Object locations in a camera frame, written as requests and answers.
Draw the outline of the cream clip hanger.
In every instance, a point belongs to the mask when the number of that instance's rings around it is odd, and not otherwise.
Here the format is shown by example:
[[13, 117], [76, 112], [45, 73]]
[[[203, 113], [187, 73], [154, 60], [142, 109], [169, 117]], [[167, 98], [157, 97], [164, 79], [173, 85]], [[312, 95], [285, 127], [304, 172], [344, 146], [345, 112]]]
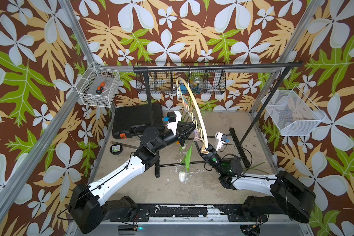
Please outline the cream clip hanger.
[[[196, 115], [194, 115], [193, 109], [190, 109], [190, 106], [187, 102], [185, 102], [183, 98], [183, 93], [181, 90], [181, 84], [183, 84], [189, 94], [189, 97], [191, 99], [191, 102], [194, 106], [194, 110], [196, 112]], [[202, 151], [204, 151], [208, 147], [208, 136], [207, 136], [207, 131], [206, 127], [204, 124], [203, 116], [201, 114], [201, 111], [199, 109], [198, 103], [195, 99], [195, 95], [190, 89], [190, 86], [188, 83], [181, 77], [178, 77], [176, 79], [176, 86], [177, 86], [177, 98], [182, 100], [183, 108], [187, 112], [187, 115], [191, 118], [193, 124], [196, 126], [196, 130], [198, 133], [199, 138], [201, 141], [203, 141], [204, 145], [202, 147]]]

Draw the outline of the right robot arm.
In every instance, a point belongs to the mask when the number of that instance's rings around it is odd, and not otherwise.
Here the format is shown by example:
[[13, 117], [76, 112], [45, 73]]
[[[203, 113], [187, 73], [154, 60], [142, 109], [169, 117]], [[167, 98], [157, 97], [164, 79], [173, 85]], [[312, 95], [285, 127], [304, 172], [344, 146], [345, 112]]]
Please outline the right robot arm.
[[246, 173], [239, 158], [223, 159], [209, 145], [200, 157], [219, 174], [220, 184], [231, 190], [250, 190], [262, 197], [247, 197], [242, 212], [248, 217], [267, 214], [284, 214], [300, 223], [308, 223], [316, 195], [305, 184], [286, 171], [276, 175]]

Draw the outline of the black metal clothes rack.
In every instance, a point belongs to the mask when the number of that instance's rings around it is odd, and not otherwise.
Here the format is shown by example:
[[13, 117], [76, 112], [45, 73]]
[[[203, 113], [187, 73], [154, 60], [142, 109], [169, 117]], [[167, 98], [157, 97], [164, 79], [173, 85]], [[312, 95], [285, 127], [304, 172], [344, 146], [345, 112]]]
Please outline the black metal clothes rack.
[[[285, 77], [287, 76], [288, 72], [293, 69], [293, 68], [299, 68], [303, 65], [303, 61], [299, 62], [289, 62], [289, 63], [274, 63], [274, 64], [245, 64], [245, 65], [205, 65], [205, 66], [133, 66], [133, 71], [134, 73], [139, 73], [142, 74], [142, 78], [144, 81], [145, 85], [145, 90], [146, 90], [146, 95], [147, 95], [147, 102], [149, 106], [149, 115], [150, 115], [150, 120], [153, 122], [153, 110], [152, 110], [152, 105], [151, 105], [151, 93], [150, 93], [150, 85], [149, 85], [149, 74], [153, 73], [153, 81], [156, 83], [157, 80], [157, 73], [158, 72], [170, 72], [171, 74], [171, 81], [173, 81], [173, 74], [175, 72], [189, 72], [188, 79], [191, 77], [192, 72], [194, 71], [202, 71], [205, 74], [208, 74], [209, 71], [214, 70], [220, 73], [220, 77], [224, 76], [224, 73], [226, 71], [229, 71], [230, 73], [256, 73], [256, 72], [266, 72], [266, 73], [273, 73], [276, 75], [278, 71], [280, 71], [281, 68], [283, 68], [283, 72], [279, 75], [276, 84], [272, 88], [270, 94], [266, 97], [265, 103], [262, 105], [260, 108], [258, 114], [256, 117], [253, 119], [251, 125], [247, 129], [246, 133], [244, 134], [243, 138], [239, 141], [239, 144], [241, 145], [247, 135], [250, 133], [252, 130], [253, 126], [255, 123], [259, 120], [263, 110], [266, 108], [268, 105], [269, 101], [271, 100], [272, 96], [275, 94], [277, 89], [279, 88], [280, 84], [283, 82]], [[192, 100], [192, 103], [194, 105], [194, 108], [197, 112], [197, 116], [193, 115], [193, 112], [189, 111], [189, 108], [187, 105], [185, 105], [185, 101], [183, 99], [183, 94], [180, 90], [180, 83], [183, 83], [186, 90], [189, 93], [189, 96]], [[208, 136], [207, 136], [207, 131], [204, 125], [203, 117], [202, 114], [199, 110], [198, 103], [195, 99], [195, 96], [190, 88], [190, 82], [188, 80], [185, 80], [184, 78], [177, 78], [176, 79], [176, 86], [177, 86], [177, 98], [182, 100], [183, 107], [186, 110], [187, 114], [189, 117], [192, 119], [192, 122], [197, 125], [200, 124], [200, 126], [197, 126], [198, 134], [200, 135], [200, 138], [203, 139], [204, 141], [204, 147], [208, 147]]]

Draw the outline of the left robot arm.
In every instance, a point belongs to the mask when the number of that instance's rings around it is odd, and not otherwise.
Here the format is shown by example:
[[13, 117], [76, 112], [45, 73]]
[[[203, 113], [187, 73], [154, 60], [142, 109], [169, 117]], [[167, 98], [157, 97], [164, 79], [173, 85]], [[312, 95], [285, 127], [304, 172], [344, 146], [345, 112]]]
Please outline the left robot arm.
[[136, 176], [141, 175], [159, 160], [161, 149], [185, 141], [194, 132], [192, 123], [177, 122], [176, 127], [160, 133], [148, 127], [140, 137], [140, 146], [122, 166], [89, 185], [77, 185], [67, 208], [83, 234], [88, 234], [105, 220], [131, 221], [136, 217], [137, 204], [128, 196], [111, 201], [110, 197]]

